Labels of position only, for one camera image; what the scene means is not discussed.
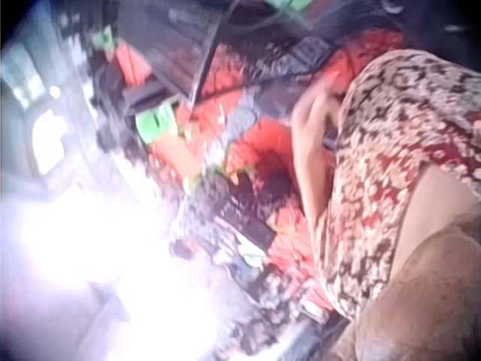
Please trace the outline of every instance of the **window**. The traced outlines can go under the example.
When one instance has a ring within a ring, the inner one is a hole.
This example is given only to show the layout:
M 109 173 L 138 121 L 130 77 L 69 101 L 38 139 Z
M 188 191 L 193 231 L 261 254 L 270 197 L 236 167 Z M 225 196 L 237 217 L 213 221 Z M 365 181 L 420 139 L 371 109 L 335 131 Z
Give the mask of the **window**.
M 32 146 L 41 174 L 48 173 L 63 159 L 65 151 L 62 136 L 66 132 L 65 119 L 56 117 L 51 110 L 35 121 L 32 130 Z
M 2 79 L 24 109 L 45 93 L 42 79 L 21 44 L 15 44 L 3 52 Z

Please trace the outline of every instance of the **hand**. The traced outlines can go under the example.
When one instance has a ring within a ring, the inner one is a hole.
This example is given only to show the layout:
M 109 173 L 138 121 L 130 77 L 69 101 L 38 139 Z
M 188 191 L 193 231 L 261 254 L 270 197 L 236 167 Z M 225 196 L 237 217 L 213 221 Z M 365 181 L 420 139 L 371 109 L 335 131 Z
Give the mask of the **hand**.
M 336 71 L 313 83 L 300 97 L 291 114 L 292 147 L 295 159 L 306 159 L 322 149 L 322 139 L 330 126 L 337 125 L 340 103 L 330 88 Z

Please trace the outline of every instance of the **floral dress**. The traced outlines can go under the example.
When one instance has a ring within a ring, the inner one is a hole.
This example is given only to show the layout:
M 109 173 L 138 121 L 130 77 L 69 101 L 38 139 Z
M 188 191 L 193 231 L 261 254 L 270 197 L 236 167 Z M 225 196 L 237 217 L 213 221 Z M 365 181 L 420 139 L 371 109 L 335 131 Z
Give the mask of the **floral dress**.
M 389 282 L 423 164 L 481 198 L 481 74 L 422 51 L 389 52 L 352 82 L 340 124 L 334 189 L 313 252 L 332 305 L 353 320 Z

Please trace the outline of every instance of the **red object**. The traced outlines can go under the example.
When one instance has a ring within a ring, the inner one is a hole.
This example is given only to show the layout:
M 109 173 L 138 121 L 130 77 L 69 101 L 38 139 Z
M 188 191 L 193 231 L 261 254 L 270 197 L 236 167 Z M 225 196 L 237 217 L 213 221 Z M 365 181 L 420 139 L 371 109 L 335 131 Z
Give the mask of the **red object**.
M 125 43 L 120 43 L 115 49 L 115 57 L 127 86 L 141 85 L 152 74 L 142 55 Z

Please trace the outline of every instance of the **green object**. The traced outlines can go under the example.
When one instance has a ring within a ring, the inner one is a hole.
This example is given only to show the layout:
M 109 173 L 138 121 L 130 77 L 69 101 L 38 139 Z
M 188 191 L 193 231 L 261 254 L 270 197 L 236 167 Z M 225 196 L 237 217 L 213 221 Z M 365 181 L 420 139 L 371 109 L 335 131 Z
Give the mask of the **green object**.
M 201 181 L 202 174 L 197 174 L 194 177 L 185 177 L 182 179 L 182 187 L 183 191 L 190 196 L 192 192 L 194 192 L 195 188 L 197 188 L 198 184 Z
M 286 10 L 285 7 L 291 10 L 300 11 L 306 8 L 313 0 L 265 0 L 279 10 Z
M 177 124 L 171 103 L 164 103 L 158 108 L 143 111 L 135 117 L 135 125 L 142 141 L 152 143 L 166 132 L 177 134 Z
M 92 45 L 97 50 L 115 50 L 115 40 L 112 35 L 112 28 L 107 26 L 100 32 L 92 35 Z

